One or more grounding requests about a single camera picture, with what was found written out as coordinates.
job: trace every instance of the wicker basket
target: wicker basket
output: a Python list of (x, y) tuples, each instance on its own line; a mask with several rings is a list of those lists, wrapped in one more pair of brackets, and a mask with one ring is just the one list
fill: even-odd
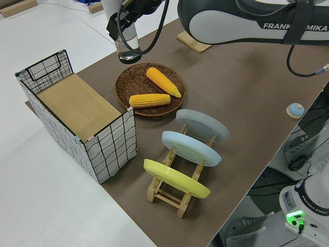
[(127, 109), (130, 107), (129, 98), (135, 94), (163, 94), (166, 93), (153, 83), (147, 76), (146, 71), (155, 67), (167, 76), (178, 88), (181, 98), (170, 96), (168, 105), (157, 107), (136, 108), (135, 113), (147, 117), (159, 117), (171, 114), (178, 110), (186, 97), (186, 86), (183, 78), (172, 68), (157, 63), (140, 63), (124, 70), (115, 84), (115, 95), (118, 101)]

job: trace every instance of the corn cob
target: corn cob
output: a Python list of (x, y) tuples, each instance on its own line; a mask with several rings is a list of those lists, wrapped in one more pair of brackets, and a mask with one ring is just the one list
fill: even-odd
[(176, 98), (181, 97), (177, 87), (158, 69), (150, 67), (146, 72), (146, 76), (155, 84), (157, 84), (161, 89), (163, 89), (167, 94), (175, 96)]
[(129, 104), (135, 108), (156, 107), (170, 103), (168, 94), (136, 94), (129, 99)]

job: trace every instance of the blue plate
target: blue plate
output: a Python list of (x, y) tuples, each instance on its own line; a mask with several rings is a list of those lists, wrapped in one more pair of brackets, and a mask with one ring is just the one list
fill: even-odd
[(206, 144), (181, 133), (164, 131), (162, 142), (168, 148), (174, 147), (173, 152), (196, 164), (206, 161), (204, 166), (216, 166), (221, 161), (221, 156)]
[(187, 124), (187, 132), (206, 141), (216, 136), (215, 142), (226, 140), (230, 136), (228, 129), (216, 119), (194, 110), (181, 109), (176, 113), (176, 120)]

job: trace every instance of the plate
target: plate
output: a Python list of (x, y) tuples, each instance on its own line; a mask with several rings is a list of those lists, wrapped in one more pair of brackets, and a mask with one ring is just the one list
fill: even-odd
[(228, 129), (216, 119), (194, 110), (181, 109), (176, 113), (176, 120), (187, 124), (187, 132), (206, 141), (215, 135), (215, 142), (222, 142), (230, 136)]
[(185, 193), (192, 193), (195, 197), (206, 198), (210, 194), (206, 186), (161, 163), (145, 159), (144, 169), (152, 176)]
[(196, 164), (206, 161), (204, 166), (216, 166), (222, 161), (221, 156), (215, 150), (199, 140), (181, 133), (164, 131), (162, 143), (168, 149), (174, 147), (174, 153)]
[(158, 63), (139, 63), (125, 69), (117, 78), (115, 84), (115, 95), (118, 101), (127, 109), (130, 107), (129, 98), (135, 94), (165, 94), (147, 76), (146, 71), (155, 67), (167, 76), (178, 88), (181, 98), (170, 96), (171, 102), (167, 105), (157, 107), (135, 108), (137, 115), (146, 117), (166, 116), (178, 110), (186, 97), (186, 85), (183, 78), (172, 68)]

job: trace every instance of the brown tabletop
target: brown tabletop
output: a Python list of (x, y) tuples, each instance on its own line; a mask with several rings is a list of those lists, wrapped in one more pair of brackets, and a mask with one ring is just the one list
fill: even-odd
[[(161, 63), (180, 73), (187, 86), (182, 108), (208, 114), (229, 129), (230, 138), (213, 145), (222, 162), (205, 167), (199, 179), (211, 194), (192, 198), (183, 219), (176, 217), (175, 207), (147, 201), (152, 177), (144, 171), (143, 160), (165, 158), (168, 150), (161, 134), (180, 131), (175, 114), (160, 119), (136, 116), (138, 154), (102, 186), (156, 245), (207, 246), (298, 123), (287, 115), (287, 106), (298, 102), (308, 109), (329, 75), (292, 75), (286, 67), (289, 46), (279, 44), (226, 44), (198, 54), (176, 38), (182, 31), (178, 20), (166, 25), (140, 62)], [(142, 49), (153, 36), (141, 39)], [(328, 47), (298, 46), (291, 65), (308, 74), (323, 66), (328, 54)], [(114, 85), (127, 67), (112, 54), (78, 75), (122, 112)], [(181, 158), (172, 167), (187, 175), (195, 168)]]

